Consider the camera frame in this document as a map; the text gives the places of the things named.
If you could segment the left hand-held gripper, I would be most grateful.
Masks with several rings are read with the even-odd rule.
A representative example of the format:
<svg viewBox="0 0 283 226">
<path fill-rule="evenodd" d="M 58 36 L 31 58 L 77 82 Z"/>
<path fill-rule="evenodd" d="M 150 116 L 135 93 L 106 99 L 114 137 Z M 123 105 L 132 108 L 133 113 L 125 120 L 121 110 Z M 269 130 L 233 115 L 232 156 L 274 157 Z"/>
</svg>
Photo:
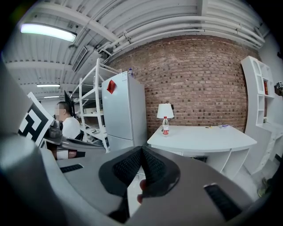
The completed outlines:
<svg viewBox="0 0 283 226">
<path fill-rule="evenodd" d="M 32 105 L 24 116 L 18 133 L 35 142 L 40 146 L 43 139 L 57 139 L 61 141 L 61 146 L 77 151 L 84 151 L 83 149 L 105 153 L 104 147 L 96 144 L 84 142 L 77 139 L 71 139 L 62 136 L 63 123 L 51 116 L 37 100 L 32 92 L 28 95 L 32 101 Z"/>
</svg>

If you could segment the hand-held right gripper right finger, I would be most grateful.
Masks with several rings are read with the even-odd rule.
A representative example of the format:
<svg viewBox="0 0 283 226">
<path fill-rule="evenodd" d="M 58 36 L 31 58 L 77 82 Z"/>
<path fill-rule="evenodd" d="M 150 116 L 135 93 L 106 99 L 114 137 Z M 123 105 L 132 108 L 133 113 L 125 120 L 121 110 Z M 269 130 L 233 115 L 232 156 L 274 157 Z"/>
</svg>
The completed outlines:
<svg viewBox="0 0 283 226">
<path fill-rule="evenodd" d="M 145 198 L 125 223 L 127 226 L 219 226 L 226 221 L 204 187 L 216 184 L 242 210 L 253 203 L 236 183 L 208 164 L 156 148 L 151 149 L 175 162 L 180 179 L 165 196 Z"/>
</svg>

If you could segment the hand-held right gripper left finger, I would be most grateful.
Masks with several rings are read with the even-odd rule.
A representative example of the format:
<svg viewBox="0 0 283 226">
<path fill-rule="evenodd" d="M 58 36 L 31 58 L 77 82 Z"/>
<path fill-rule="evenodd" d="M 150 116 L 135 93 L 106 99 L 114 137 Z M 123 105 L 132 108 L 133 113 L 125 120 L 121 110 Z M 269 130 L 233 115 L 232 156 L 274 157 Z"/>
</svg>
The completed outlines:
<svg viewBox="0 0 283 226">
<path fill-rule="evenodd" d="M 82 168 L 60 173 L 68 223 L 141 223 L 142 209 L 129 214 L 128 187 L 141 167 L 142 149 L 130 147 L 91 157 L 60 160 L 60 167 Z"/>
</svg>

